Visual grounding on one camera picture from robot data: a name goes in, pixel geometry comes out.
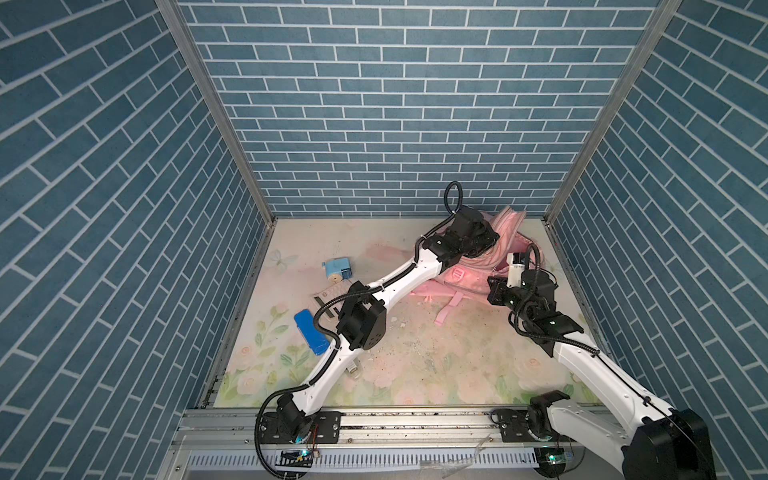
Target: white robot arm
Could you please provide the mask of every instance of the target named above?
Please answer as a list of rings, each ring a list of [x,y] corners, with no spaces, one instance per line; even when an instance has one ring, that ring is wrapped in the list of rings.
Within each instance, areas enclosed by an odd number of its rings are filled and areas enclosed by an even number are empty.
[[[323,354],[304,384],[273,394],[282,393],[277,401],[277,414],[291,441],[304,441],[315,415],[346,367],[381,340],[389,309],[418,285],[455,265],[462,256],[476,257],[495,244],[498,234],[482,215],[461,206],[460,186],[459,206],[447,221],[419,239],[414,259],[368,286],[355,283],[345,298],[331,300],[316,313],[315,327],[333,337],[335,344]],[[449,220],[453,222],[447,231],[436,234]],[[538,259],[538,249],[534,246],[533,250]],[[678,412],[601,355],[573,319],[556,311],[557,285],[547,274],[525,270],[521,286],[508,287],[507,279],[501,277],[489,277],[488,284],[488,301],[512,309],[510,324],[517,333],[531,338],[576,374],[621,424],[618,429],[581,409],[564,393],[554,391],[531,400],[528,427],[534,436],[566,435],[602,457],[629,480],[714,480],[707,426],[701,418],[690,410]],[[336,331],[319,326],[324,309],[341,301],[344,303]],[[518,327],[518,318],[525,330]],[[258,440],[257,451],[260,452]]]

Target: black cable sleeve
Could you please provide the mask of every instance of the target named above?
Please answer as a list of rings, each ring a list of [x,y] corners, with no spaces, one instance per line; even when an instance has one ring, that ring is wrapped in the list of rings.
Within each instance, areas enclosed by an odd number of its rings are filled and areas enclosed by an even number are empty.
[[[509,317],[507,317],[507,322],[509,322],[509,324],[515,328],[515,332],[517,332],[519,335],[526,336],[529,339],[538,339],[538,340],[544,340],[547,342],[565,343],[567,345],[572,345],[577,348],[583,349],[584,351],[589,352],[592,355],[599,354],[600,353],[599,349],[594,348],[593,346],[589,346],[585,343],[579,342],[577,340],[565,338],[564,336],[551,336],[551,335],[543,335],[541,333],[527,332],[520,328],[520,314],[522,313],[525,306],[528,304],[528,301],[531,299],[531,297],[533,297],[534,292],[536,290],[538,277],[541,274],[541,252],[539,252],[539,249],[535,243],[530,243],[528,245],[528,248],[525,249],[526,259],[530,258],[531,251],[533,251],[535,262],[536,262],[536,269],[534,270],[535,273],[533,277],[533,287],[531,289],[528,289],[528,295],[526,295],[525,298],[520,303],[518,303],[515,309],[509,313]]]
[[[456,187],[458,190],[458,202],[456,203],[456,210],[452,210],[451,206],[448,203],[448,195],[451,193],[451,189],[453,187]],[[462,188],[462,185],[454,180],[448,186],[445,188],[445,192],[442,194],[442,202],[445,205],[445,209],[448,211],[449,214],[455,214],[458,212],[458,210],[462,207],[464,204],[464,189]]]
[[[259,408],[259,412],[256,414],[256,424],[253,426],[253,446],[256,448],[256,457],[258,457],[259,462],[261,462],[261,466],[263,466],[264,470],[266,470],[266,472],[273,477],[281,478],[282,480],[297,480],[298,478],[302,478],[304,475],[306,475],[306,472],[280,472],[272,468],[272,465],[267,463],[266,457],[264,457],[264,454],[261,451],[261,443],[259,442],[259,431],[261,429],[261,419],[264,417],[264,410],[266,410],[267,404],[271,402],[272,399],[286,393],[301,392],[302,390],[308,389],[309,387],[310,386],[308,385],[299,385],[289,389],[277,390],[276,392],[271,393],[269,396],[267,396],[266,400],[264,400],[264,403],[261,404],[261,408]]]
[[[326,360],[326,363],[323,365],[323,367],[320,369],[320,371],[315,375],[309,382],[308,386],[312,386],[315,383],[317,383],[318,380],[320,380],[320,377],[323,376],[323,373],[326,372],[326,370],[331,366],[331,363],[333,362],[333,359],[336,358],[336,353],[339,351],[339,348],[341,348],[341,338],[339,337],[339,334],[325,328],[324,326],[320,325],[320,317],[323,316],[323,314],[333,305],[336,305],[339,302],[342,302],[344,300],[347,300],[349,298],[353,297],[361,297],[365,295],[371,295],[373,293],[377,293],[382,291],[383,288],[380,286],[375,286],[373,288],[369,288],[368,290],[363,290],[360,292],[347,292],[343,293],[342,295],[339,295],[338,297],[334,298],[333,300],[330,300],[325,305],[321,306],[317,312],[315,312],[315,316],[312,318],[312,324],[315,327],[315,329],[321,333],[325,333],[327,336],[330,336],[333,338],[334,347],[333,351],[331,352],[330,357]]]

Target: floral mat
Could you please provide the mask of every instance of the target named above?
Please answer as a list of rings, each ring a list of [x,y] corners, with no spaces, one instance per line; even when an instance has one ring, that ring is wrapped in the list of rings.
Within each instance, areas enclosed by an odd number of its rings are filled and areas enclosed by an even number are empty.
[[[434,219],[280,220],[257,280],[214,407],[257,407],[276,389],[301,383],[318,361],[293,315],[316,305],[327,288],[321,263],[347,256],[355,278],[375,280],[412,255],[412,243]],[[558,308],[586,328],[584,317],[539,220],[520,231],[534,238],[558,276]],[[531,340],[515,334],[509,310],[470,299],[436,326],[448,297],[407,296],[388,312],[387,334],[359,357],[329,394],[328,406],[492,405],[528,403],[561,389],[598,402],[579,378]],[[332,320],[324,323],[333,325]]]

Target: metal rail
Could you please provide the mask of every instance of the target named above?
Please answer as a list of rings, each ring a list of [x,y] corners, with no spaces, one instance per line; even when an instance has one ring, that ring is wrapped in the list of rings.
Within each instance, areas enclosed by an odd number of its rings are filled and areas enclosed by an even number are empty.
[[[568,283],[571,285],[571,290],[573,290],[576,301],[581,308],[581,312],[584,314],[584,319],[587,320],[587,326],[589,327],[594,342],[598,345],[601,352],[606,353],[615,360],[616,358],[614,357],[613,351],[608,345],[608,342],[605,339],[605,334],[597,321],[597,315],[595,315],[594,310],[590,306],[587,300],[587,295],[584,293],[584,288],[581,286],[581,282],[576,275],[576,270],[571,266],[571,262],[568,261],[568,256],[565,254],[565,250],[560,243],[558,233],[550,223],[546,222],[544,223],[544,230],[547,232],[549,241],[554,249],[554,254],[557,256],[558,260],[560,260],[560,267],[562,267],[566,278],[568,278]]]
[[[250,298],[253,296],[256,280],[258,280],[259,272],[261,271],[262,265],[264,265],[266,252],[270,248],[272,235],[275,233],[275,226],[276,219],[274,223],[266,226],[264,233],[259,240],[259,246],[256,248],[256,253],[253,255],[253,260],[251,261],[243,288],[240,290],[240,296],[237,299],[230,321],[227,323],[227,331],[224,332],[216,356],[210,364],[203,392],[200,394],[200,398],[197,401],[196,405],[201,408],[206,408],[212,403],[211,395],[214,393],[214,386],[220,381],[220,377],[224,375],[224,371],[227,369],[227,364],[232,355],[232,349],[237,341],[237,334],[240,332],[240,326],[243,324],[243,318],[245,317],[248,303],[250,303]]]
[[[618,425],[605,407],[583,407]],[[451,452],[458,454],[474,450],[480,441],[485,440],[482,446],[484,452],[491,455],[490,458],[512,455],[504,464],[505,468],[510,468],[510,465],[513,466],[512,463],[515,462],[516,452],[520,454],[526,452],[526,449],[558,446],[558,443],[553,441],[504,443],[498,425],[491,420],[490,416],[491,411],[496,408],[518,409],[521,410],[521,415],[524,415],[526,407],[518,405],[338,408],[335,410],[343,414],[339,428],[339,443],[322,445],[321,453],[323,456],[331,455],[333,458],[368,455],[370,452],[377,455],[401,455],[403,452],[408,455],[423,455],[425,452],[434,451],[433,449],[439,449],[446,454]],[[256,469],[252,460],[256,413],[257,409],[186,410],[157,478],[170,480],[182,478],[190,462],[214,462],[217,465],[240,462],[243,464],[243,469]],[[297,448],[299,447],[294,444],[263,447],[268,455],[283,449]],[[345,462],[350,468],[356,468],[355,462],[347,460]],[[377,464],[377,468],[386,467],[392,459],[379,458],[377,462],[383,462],[381,465]]]

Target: brick wall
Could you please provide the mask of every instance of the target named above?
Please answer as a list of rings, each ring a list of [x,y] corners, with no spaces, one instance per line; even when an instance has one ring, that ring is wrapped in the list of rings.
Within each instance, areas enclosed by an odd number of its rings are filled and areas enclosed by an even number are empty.
[[[555,223],[619,363],[768,451],[768,2],[685,0]]]
[[[272,208],[338,217],[541,215],[657,0],[181,3]]]
[[[0,3],[0,478],[157,472],[262,229],[152,0]]]

